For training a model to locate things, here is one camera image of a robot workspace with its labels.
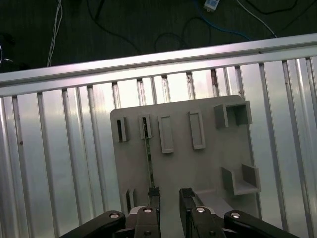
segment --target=dark floor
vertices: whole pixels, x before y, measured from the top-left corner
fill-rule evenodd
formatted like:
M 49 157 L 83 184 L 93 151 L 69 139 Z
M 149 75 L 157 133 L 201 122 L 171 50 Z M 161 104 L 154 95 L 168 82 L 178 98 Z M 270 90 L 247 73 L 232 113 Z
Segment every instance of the dark floor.
M 199 16 L 194 0 L 106 0 L 99 22 L 109 30 L 124 35 L 134 42 L 142 54 L 154 52 L 154 41 L 164 32 L 181 35 L 184 23 Z M 292 5 L 294 0 L 251 0 L 262 10 L 270 11 Z M 260 15 L 278 37 L 317 32 L 317 4 L 299 17 L 289 28 L 280 32 L 314 0 L 299 0 L 289 12 Z M 203 6 L 205 0 L 198 0 Z M 99 0 L 89 0 L 92 12 L 96 12 Z M 64 16 L 56 40 L 52 65 L 71 64 L 137 55 L 136 50 L 124 40 L 103 32 L 91 20 L 86 0 L 63 0 Z M 15 37 L 13 53 L 16 61 L 31 68 L 45 67 L 51 43 L 55 19 L 56 0 L 1 0 L 0 32 Z M 243 32 L 253 40 L 270 38 L 271 33 L 248 15 L 235 0 L 221 0 L 215 13 L 205 16 L 223 28 Z M 243 37 L 208 27 L 198 20 L 186 28 L 184 41 L 188 47 L 203 47 L 246 41 Z M 175 37 L 163 37 L 157 42 L 157 50 L 172 51 L 179 48 Z

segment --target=metal sheet wall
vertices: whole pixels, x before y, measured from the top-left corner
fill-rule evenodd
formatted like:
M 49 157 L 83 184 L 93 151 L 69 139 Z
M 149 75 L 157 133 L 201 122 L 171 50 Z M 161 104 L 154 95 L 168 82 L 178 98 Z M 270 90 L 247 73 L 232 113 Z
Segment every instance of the metal sheet wall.
M 226 95 L 250 101 L 263 220 L 317 236 L 313 55 L 316 47 L 0 88 L 0 236 L 58 237 L 103 211 L 120 210 L 114 108 Z

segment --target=bolt head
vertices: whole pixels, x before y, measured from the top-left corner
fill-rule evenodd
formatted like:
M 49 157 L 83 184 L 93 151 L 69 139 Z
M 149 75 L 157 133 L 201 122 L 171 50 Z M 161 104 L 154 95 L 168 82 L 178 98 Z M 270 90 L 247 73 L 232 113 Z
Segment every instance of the bolt head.
M 196 208 L 196 211 L 199 212 L 199 213 L 205 212 L 204 208 L 202 208 L 202 207 Z
M 110 217 L 113 218 L 113 219 L 115 219 L 115 218 L 118 218 L 118 217 L 119 217 L 119 214 L 117 214 L 117 213 L 112 213 L 112 214 L 110 215 Z
M 143 211 L 144 211 L 145 213 L 150 213 L 150 212 L 152 212 L 152 209 L 151 209 L 151 208 L 145 208 Z
M 239 213 L 236 213 L 236 212 L 233 212 L 233 213 L 231 213 L 230 215 L 231 215 L 231 217 L 233 217 L 233 218 L 240 218 L 240 217 L 241 217 L 241 215 L 240 215 Z

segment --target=gray plastic board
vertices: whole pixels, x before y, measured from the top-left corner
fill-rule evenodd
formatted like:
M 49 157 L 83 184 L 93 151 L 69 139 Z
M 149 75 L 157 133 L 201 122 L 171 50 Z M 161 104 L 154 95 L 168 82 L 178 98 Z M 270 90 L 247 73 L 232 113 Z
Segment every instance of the gray plastic board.
M 245 103 L 246 109 L 241 110 L 241 104 Z M 225 113 L 228 127 L 217 128 L 214 107 L 221 104 L 230 105 Z M 238 105 L 238 111 L 232 110 L 232 105 L 235 104 Z M 242 164 L 253 165 L 248 125 L 237 125 L 239 121 L 251 123 L 250 109 L 248 102 L 239 96 L 124 108 L 111 112 L 114 152 L 124 212 L 127 191 L 134 190 L 134 206 L 148 204 L 150 180 L 145 142 L 141 139 L 143 128 L 139 121 L 140 115 L 150 121 L 147 124 L 151 128 L 149 142 L 154 183 L 160 187 L 161 194 L 162 237 L 184 237 L 179 217 L 181 188 L 191 187 L 195 192 L 215 191 L 234 209 L 258 216 L 256 189 L 248 192 L 242 188 L 244 195 L 237 196 L 233 191 L 224 189 L 222 179 L 223 167 L 235 174 L 236 186 L 243 187 L 245 182 Z

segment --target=white cable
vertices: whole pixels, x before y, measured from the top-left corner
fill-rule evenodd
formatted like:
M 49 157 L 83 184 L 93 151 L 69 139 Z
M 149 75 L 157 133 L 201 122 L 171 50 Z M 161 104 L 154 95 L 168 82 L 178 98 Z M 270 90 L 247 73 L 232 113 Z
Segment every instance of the white cable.
M 252 17 L 254 17 L 256 20 L 258 20 L 260 23 L 262 23 L 272 34 L 274 37 L 277 38 L 277 35 L 274 33 L 274 31 L 261 19 L 259 19 L 257 16 L 255 16 L 253 13 L 251 13 L 249 10 L 247 10 L 240 2 L 239 0 L 236 0 L 237 3 L 248 13 L 250 14 Z
M 52 35 L 52 39 L 51 39 L 51 45 L 50 45 L 49 56 L 48 56 L 48 61 L 47 61 L 47 67 L 52 65 L 52 56 L 53 56 L 53 52 L 55 49 L 56 38 L 57 38 L 57 35 L 59 32 L 61 21 L 63 19 L 63 7 L 61 4 L 62 0 L 57 0 L 57 1 L 58 1 L 58 6 L 57 6 L 57 10 L 56 10 L 56 16 L 55 16 L 53 35 Z
M 3 59 L 3 51 L 2 51 L 2 46 L 1 46 L 1 43 L 0 43 L 0 66 L 2 64 L 2 59 Z

